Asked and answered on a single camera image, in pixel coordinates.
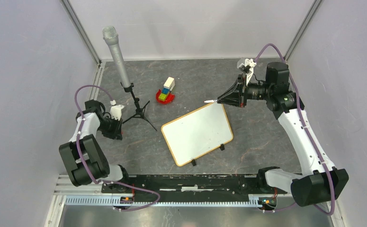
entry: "white wall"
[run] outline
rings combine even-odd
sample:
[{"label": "white wall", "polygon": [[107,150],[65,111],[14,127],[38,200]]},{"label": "white wall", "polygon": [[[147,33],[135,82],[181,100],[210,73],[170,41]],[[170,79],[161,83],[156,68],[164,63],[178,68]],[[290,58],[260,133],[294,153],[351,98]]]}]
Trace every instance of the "white wall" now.
[{"label": "white wall", "polygon": [[313,0],[70,2],[100,58],[112,58],[102,28],[114,25],[124,58],[137,60],[254,57],[267,43],[285,53]]},{"label": "white wall", "polygon": [[60,1],[0,1],[0,227],[43,226],[95,67]]},{"label": "white wall", "polygon": [[367,0],[324,1],[289,60],[311,125],[349,182],[349,227],[367,227]]}]

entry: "tripod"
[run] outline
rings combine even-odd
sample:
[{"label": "tripod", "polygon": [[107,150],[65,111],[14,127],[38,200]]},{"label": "tripod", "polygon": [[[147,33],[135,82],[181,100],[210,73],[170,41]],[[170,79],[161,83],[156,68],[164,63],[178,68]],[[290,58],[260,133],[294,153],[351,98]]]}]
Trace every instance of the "tripod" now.
[{"label": "tripod", "polygon": [[123,124],[124,123],[126,123],[127,121],[129,121],[130,119],[132,119],[132,118],[141,118],[141,119],[143,119],[143,120],[145,120],[146,122],[148,122],[153,128],[154,128],[154,130],[156,130],[157,131],[157,129],[154,127],[154,125],[153,124],[151,124],[151,122],[145,117],[145,115],[144,115],[144,113],[145,113],[145,108],[146,108],[146,106],[150,103],[150,101],[148,100],[148,102],[143,106],[143,108],[141,108],[140,107],[140,104],[139,104],[139,101],[140,101],[140,99],[139,98],[137,98],[136,96],[134,96],[134,93],[133,93],[133,89],[132,89],[132,87],[133,87],[133,83],[132,83],[132,85],[130,86],[130,89],[125,89],[125,91],[126,92],[130,92],[130,94],[132,94],[132,97],[133,97],[133,100],[134,100],[134,105],[136,106],[136,113],[133,115],[133,116],[131,116],[131,117],[129,117],[127,120],[125,120],[124,122],[123,122]]}]

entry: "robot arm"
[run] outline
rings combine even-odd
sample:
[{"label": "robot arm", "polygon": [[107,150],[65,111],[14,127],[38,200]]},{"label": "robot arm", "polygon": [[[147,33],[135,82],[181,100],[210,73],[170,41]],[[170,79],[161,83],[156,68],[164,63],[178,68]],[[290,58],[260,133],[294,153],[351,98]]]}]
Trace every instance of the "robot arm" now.
[{"label": "robot arm", "polygon": [[[249,83],[253,75],[253,60],[241,59],[238,62],[240,74],[235,83],[221,96],[217,102],[237,107],[245,107],[248,99],[266,100],[267,107],[287,132],[299,158],[302,175],[285,172],[279,167],[267,167],[259,170],[260,187],[277,187],[292,193],[299,206],[307,206],[330,201],[330,188],[318,154],[309,140],[301,122],[296,107],[296,93],[289,91],[288,65],[281,62],[271,62],[267,66],[266,79],[262,82]],[[308,124],[304,105],[300,101],[301,114]],[[334,184],[335,199],[345,187],[349,176],[345,169],[338,170],[328,158],[313,133],[310,125],[306,125],[313,140],[327,165]]]},{"label": "robot arm", "polygon": [[[81,131],[80,113],[76,116],[77,127],[74,135],[69,142],[59,147],[62,161],[73,185],[80,186],[91,183],[91,179],[84,168],[76,147],[76,137],[80,134],[80,147],[92,174],[96,179],[107,177],[110,174],[110,168],[104,153],[102,152],[96,140],[97,131],[102,132],[104,137],[121,140],[122,139],[122,109],[123,105],[113,105],[109,117],[105,117],[105,106],[96,100],[85,102],[86,110],[83,111],[85,123]],[[122,170],[113,170],[118,176],[122,176]]]}]

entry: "metal frame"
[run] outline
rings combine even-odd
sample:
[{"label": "metal frame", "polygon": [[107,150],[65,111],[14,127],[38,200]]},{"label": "metal frame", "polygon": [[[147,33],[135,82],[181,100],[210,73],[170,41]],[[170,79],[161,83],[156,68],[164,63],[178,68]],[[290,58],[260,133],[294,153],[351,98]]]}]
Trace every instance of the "metal frame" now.
[{"label": "metal frame", "polygon": [[[121,194],[102,194],[100,184],[89,184],[75,187],[69,179],[68,175],[59,175],[58,182],[56,183],[54,195],[51,201],[51,207],[48,211],[47,218],[45,220],[44,227],[58,227],[61,221],[63,208],[65,205],[91,205],[91,206],[105,206],[113,205],[118,202],[118,198],[122,196],[132,196],[132,194],[121,193]],[[242,203],[221,203],[215,206],[219,207],[255,207],[252,201],[258,200],[259,197],[270,197],[271,194],[249,194],[249,204],[247,202]],[[292,197],[291,194],[279,194],[278,197]],[[185,203],[185,204],[155,204],[155,206],[208,206],[207,204],[201,203]],[[334,227],[345,227],[345,223],[342,219],[341,210],[336,202],[336,209],[334,214],[331,216]]]},{"label": "metal frame", "polygon": [[[96,75],[95,75],[94,80],[93,80],[93,85],[100,86],[101,80],[102,80],[102,74],[104,73],[105,64],[106,64],[106,62],[103,61],[98,66],[97,71],[96,71]],[[91,99],[97,100],[98,92],[99,92],[98,88],[90,87],[90,92],[87,95],[87,100],[91,100]]]},{"label": "metal frame", "polygon": [[306,17],[304,18],[302,24],[300,25],[294,39],[292,40],[291,44],[289,45],[288,50],[285,53],[285,56],[284,56],[285,60],[288,61],[289,58],[291,57],[291,55],[294,52],[296,46],[298,45],[300,39],[302,38],[304,32],[308,28],[308,26],[310,24],[310,21],[314,17],[316,11],[321,6],[322,2],[323,2],[323,0],[314,0],[312,6],[310,7],[309,11],[306,14]]},{"label": "metal frame", "polygon": [[65,8],[67,14],[69,15],[72,23],[74,24],[77,32],[79,33],[81,39],[83,40],[84,44],[86,45],[87,49],[89,50],[91,56],[93,57],[93,60],[99,65],[101,64],[101,59],[99,58],[97,52],[94,49],[93,44],[91,43],[86,31],[83,28],[83,25],[81,24],[79,18],[76,15],[76,12],[74,11],[71,3],[69,0],[60,0],[63,7]]}]

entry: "gray table surface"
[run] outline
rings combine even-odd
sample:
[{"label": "gray table surface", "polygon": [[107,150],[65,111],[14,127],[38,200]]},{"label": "gray table surface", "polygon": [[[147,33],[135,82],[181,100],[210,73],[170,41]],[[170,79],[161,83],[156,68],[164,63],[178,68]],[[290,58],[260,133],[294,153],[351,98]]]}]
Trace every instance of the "gray table surface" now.
[{"label": "gray table surface", "polygon": [[[123,124],[123,140],[111,140],[97,134],[97,141],[110,164],[121,164],[129,174],[201,174],[256,173],[259,168],[279,166],[299,173],[300,165],[292,144],[265,101],[249,100],[245,108],[224,105],[233,131],[233,140],[225,150],[216,149],[197,159],[197,166],[178,167],[161,133],[161,126],[216,99],[236,80],[240,72],[238,59],[128,61],[126,70],[140,104],[150,103],[145,115],[158,129],[142,119]],[[278,59],[260,59],[255,74],[265,78],[266,66]],[[155,100],[158,89],[168,77],[175,78],[172,103],[161,105]],[[107,62],[101,86],[117,104],[126,106],[123,118],[135,113],[130,93],[125,93],[113,62]],[[101,92],[97,100],[109,110],[109,98]]]}]

